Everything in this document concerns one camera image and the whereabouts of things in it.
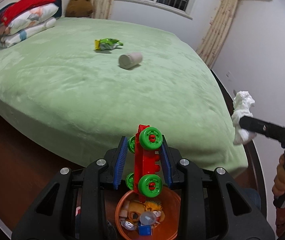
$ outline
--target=red pillow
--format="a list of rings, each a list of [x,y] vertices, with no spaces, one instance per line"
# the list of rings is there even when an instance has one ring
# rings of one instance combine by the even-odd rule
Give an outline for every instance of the red pillow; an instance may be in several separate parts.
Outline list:
[[[16,16],[23,13],[24,11],[45,4],[54,3],[55,1],[56,0],[20,0],[5,9],[5,11],[1,14],[0,21],[7,26]]]

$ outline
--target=white tissue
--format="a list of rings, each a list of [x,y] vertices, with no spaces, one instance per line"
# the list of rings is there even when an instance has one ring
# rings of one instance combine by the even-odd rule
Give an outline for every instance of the white tissue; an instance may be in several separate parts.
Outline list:
[[[251,95],[248,91],[240,91],[237,93],[236,97],[234,98],[234,113],[231,116],[232,125],[235,127],[235,139],[233,143],[235,145],[239,144],[247,144],[253,138],[256,137],[256,133],[249,132],[244,130],[239,125],[239,120],[243,116],[250,116],[252,117],[252,113],[250,113],[250,107],[255,105],[255,100],[252,99]]]

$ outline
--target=bed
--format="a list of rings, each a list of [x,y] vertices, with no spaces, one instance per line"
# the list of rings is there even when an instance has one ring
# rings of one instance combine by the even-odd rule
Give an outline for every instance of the bed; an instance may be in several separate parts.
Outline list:
[[[15,0],[0,0],[0,9]],[[0,49],[0,115],[22,134],[81,166],[103,157],[139,124],[157,127],[169,146],[202,168],[234,177],[248,167],[217,82],[174,34],[125,22],[62,17],[45,30]],[[94,40],[123,47],[95,51]],[[120,55],[139,51],[125,70]],[[128,154],[124,175],[133,168]]]

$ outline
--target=blue gripper pad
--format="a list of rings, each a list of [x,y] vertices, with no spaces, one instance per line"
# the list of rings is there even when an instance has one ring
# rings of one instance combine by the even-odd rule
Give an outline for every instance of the blue gripper pad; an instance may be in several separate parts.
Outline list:
[[[161,162],[162,171],[164,174],[164,181],[166,182],[166,184],[170,188],[172,185],[171,166],[169,163],[169,159],[168,159],[167,152],[166,152],[166,149],[164,147],[164,144],[162,144],[160,147],[159,155],[160,155],[160,162]]]
[[[118,189],[118,186],[121,183],[121,177],[125,167],[127,152],[128,152],[128,140],[126,137],[121,145],[121,149],[115,165],[114,180],[113,180],[114,189]]]

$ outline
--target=orange plush toy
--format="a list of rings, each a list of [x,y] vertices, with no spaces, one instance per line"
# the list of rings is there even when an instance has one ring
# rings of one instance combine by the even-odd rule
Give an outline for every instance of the orange plush toy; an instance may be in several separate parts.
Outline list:
[[[90,0],[70,0],[66,8],[66,17],[89,17],[94,11]]]

